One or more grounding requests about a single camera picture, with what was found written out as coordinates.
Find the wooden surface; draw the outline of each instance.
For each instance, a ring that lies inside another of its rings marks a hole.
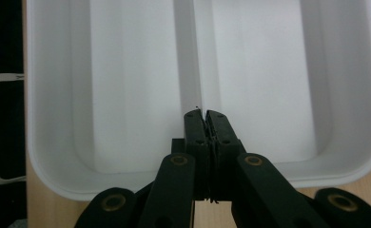
[[[88,203],[64,199],[51,192],[37,178],[31,168],[29,159],[27,169],[29,227],[73,227]],[[371,173],[358,181],[338,187],[361,197],[371,204]],[[300,189],[309,197],[313,197],[317,190],[317,188]],[[195,227],[236,227],[230,213],[230,203],[197,202]]]

